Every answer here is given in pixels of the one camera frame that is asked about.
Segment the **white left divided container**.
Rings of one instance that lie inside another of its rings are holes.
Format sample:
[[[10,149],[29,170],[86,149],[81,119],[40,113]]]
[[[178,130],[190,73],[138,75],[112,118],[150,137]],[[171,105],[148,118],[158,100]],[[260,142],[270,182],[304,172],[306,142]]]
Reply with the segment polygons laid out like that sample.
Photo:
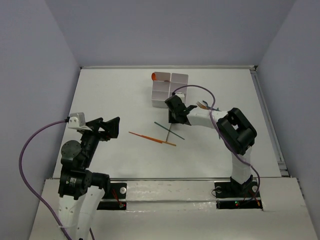
[[[167,108],[165,100],[169,97],[170,82],[164,80],[171,80],[169,72],[155,71],[157,80],[152,81],[151,104],[155,108]]]

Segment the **teal spoon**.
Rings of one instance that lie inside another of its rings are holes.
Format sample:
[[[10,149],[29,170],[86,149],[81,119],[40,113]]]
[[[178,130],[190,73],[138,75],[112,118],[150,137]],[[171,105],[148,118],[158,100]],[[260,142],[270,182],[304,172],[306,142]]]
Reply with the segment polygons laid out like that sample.
[[[204,101],[204,100],[202,100],[202,103],[204,104],[204,106],[205,106],[207,109],[210,109],[210,110],[212,110],[212,111],[220,111],[218,107],[217,107],[217,108],[214,108],[214,107],[208,105],[208,103],[207,103],[206,101]]]

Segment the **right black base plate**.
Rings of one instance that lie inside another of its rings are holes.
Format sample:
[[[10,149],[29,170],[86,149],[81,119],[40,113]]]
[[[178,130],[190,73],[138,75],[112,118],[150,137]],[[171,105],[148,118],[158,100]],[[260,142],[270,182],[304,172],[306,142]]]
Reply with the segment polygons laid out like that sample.
[[[263,209],[260,193],[256,193],[258,183],[253,181],[244,191],[235,191],[229,181],[214,183],[211,194],[216,199],[218,210]]]

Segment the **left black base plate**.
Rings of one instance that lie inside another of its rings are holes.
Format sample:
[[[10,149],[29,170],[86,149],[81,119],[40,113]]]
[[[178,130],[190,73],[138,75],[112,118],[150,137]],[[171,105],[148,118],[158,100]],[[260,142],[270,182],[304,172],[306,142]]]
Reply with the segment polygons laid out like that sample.
[[[127,183],[111,182],[110,191],[105,193],[98,204],[97,210],[125,211],[127,209]]]

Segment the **yellow-orange chopstick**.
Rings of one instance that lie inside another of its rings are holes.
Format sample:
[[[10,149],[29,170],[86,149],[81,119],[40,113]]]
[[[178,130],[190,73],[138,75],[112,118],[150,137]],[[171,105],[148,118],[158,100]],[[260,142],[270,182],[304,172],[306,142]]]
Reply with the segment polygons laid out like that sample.
[[[146,135],[141,135],[141,137],[145,138],[145,139],[148,139],[148,140],[151,140],[151,141],[154,141],[154,142],[157,142],[157,143],[160,143],[160,144],[167,144],[167,145],[174,146],[174,147],[177,146],[174,143],[171,143],[171,142],[168,142],[168,141],[163,141],[163,140],[160,140],[160,139],[157,139],[157,138],[153,138],[153,137],[149,137],[149,136],[146,136]]]

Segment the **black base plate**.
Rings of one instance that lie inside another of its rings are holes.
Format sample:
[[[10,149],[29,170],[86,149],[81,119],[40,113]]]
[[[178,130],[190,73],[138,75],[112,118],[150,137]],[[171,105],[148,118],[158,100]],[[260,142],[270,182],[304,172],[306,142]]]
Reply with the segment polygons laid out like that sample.
[[[253,181],[244,191],[235,191],[229,181],[214,183],[211,194],[216,199],[218,210],[263,209],[260,193],[256,193],[258,183]]]
[[[125,211],[127,209],[127,183],[111,182],[110,191],[105,193],[98,204],[97,210]]]

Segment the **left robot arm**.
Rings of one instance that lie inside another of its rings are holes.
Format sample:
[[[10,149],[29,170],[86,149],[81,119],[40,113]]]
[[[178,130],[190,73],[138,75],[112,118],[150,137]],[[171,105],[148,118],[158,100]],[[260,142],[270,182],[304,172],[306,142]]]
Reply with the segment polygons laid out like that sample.
[[[86,240],[102,198],[111,191],[110,176],[91,172],[89,166],[99,142],[116,139],[120,117],[109,121],[97,118],[85,120],[82,112],[72,113],[67,126],[81,134],[80,141],[69,140],[61,147],[58,218],[73,240]]]

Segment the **orange fork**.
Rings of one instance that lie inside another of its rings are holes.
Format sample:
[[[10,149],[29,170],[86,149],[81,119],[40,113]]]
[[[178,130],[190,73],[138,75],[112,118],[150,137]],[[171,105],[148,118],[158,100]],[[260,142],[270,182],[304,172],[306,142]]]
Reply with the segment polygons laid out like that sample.
[[[204,104],[200,103],[199,101],[196,104],[201,109],[210,110],[210,108],[207,105],[204,105]]]

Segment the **orange spoon in container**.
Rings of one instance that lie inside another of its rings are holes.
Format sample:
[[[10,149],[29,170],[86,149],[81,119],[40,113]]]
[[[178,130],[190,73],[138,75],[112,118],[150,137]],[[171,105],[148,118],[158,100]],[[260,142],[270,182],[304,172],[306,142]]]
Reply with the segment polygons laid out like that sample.
[[[151,79],[152,79],[152,81],[157,81],[158,79],[157,79],[157,74],[155,73],[155,72],[153,72],[152,74],[151,74]]]

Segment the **white right divided container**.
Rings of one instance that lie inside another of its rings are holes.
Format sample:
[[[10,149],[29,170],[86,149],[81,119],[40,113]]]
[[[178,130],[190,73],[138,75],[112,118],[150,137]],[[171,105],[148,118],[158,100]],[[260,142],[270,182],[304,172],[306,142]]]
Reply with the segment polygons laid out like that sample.
[[[188,74],[181,74],[181,73],[172,73],[170,77],[170,85],[169,85],[169,95],[168,97],[170,98],[173,94],[173,91],[188,85],[188,80],[189,80],[189,75]],[[184,94],[184,97],[181,99],[182,102],[185,104],[186,103],[186,98],[187,98],[187,88],[181,88],[178,91],[178,95],[180,96],[181,93]]]

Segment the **teal chopstick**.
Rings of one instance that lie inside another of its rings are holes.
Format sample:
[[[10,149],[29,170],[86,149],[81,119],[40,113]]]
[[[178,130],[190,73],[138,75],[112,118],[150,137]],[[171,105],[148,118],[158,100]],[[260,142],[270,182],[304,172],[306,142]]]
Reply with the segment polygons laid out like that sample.
[[[177,133],[173,132],[173,131],[170,129],[171,126],[170,126],[169,128],[167,128],[167,127],[161,125],[160,123],[158,123],[158,122],[156,122],[156,121],[154,121],[154,124],[156,124],[157,126],[159,126],[159,127],[163,128],[163,129],[167,130],[169,133],[177,136],[178,138],[180,138],[180,139],[182,139],[182,140],[185,140],[185,138],[183,138],[182,136],[180,136],[180,135],[178,135]]]

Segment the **orange chopstick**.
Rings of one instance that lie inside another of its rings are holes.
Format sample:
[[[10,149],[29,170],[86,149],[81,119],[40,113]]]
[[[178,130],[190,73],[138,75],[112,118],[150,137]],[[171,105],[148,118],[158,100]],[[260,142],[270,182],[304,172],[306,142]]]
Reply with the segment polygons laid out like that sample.
[[[128,133],[130,133],[132,135],[135,135],[135,136],[138,136],[138,137],[141,137],[141,138],[144,138],[144,139],[147,139],[147,140],[150,140],[150,141],[153,141],[153,142],[157,142],[157,143],[160,143],[160,144],[163,143],[163,141],[160,140],[160,139],[156,139],[156,138],[153,138],[153,137],[149,137],[149,136],[138,134],[138,133],[131,132],[131,131],[129,131]]]

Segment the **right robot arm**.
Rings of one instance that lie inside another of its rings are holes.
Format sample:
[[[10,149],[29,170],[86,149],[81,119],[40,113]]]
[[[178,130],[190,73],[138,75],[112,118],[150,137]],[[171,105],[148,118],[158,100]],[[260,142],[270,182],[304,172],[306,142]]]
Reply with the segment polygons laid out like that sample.
[[[186,106],[178,95],[166,99],[170,123],[202,126],[216,130],[231,152],[232,173],[230,190],[242,196],[253,181],[251,152],[257,131],[238,108],[229,111],[203,109],[196,105]]]

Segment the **white divided container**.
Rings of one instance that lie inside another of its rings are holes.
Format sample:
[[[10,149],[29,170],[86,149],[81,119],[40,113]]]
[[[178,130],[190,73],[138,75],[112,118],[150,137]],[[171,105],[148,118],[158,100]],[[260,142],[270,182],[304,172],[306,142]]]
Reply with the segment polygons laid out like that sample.
[[[152,81],[151,104],[155,108],[167,108],[165,100],[169,97],[170,82],[164,80],[171,80],[169,72],[155,71],[157,80]]]
[[[181,74],[181,73],[172,73],[170,77],[170,85],[169,85],[169,95],[168,97],[170,98],[173,94],[173,91],[188,85],[188,80],[189,80],[189,75],[188,74]],[[184,97],[181,99],[182,102],[185,104],[186,103],[186,98],[187,98],[187,88],[181,88],[178,91],[178,95],[180,96],[181,93],[184,94]]]

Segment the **brown fork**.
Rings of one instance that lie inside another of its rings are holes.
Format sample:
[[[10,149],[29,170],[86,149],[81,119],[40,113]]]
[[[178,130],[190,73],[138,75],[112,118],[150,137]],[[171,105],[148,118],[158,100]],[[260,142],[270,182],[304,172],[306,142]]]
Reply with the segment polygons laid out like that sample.
[[[170,133],[171,133],[171,132],[170,132],[171,127],[172,127],[172,124],[170,124],[169,127],[168,127],[168,131],[167,131],[167,135],[166,135],[166,139],[165,139],[166,142],[167,142],[168,139],[169,139],[169,136],[170,136]]]

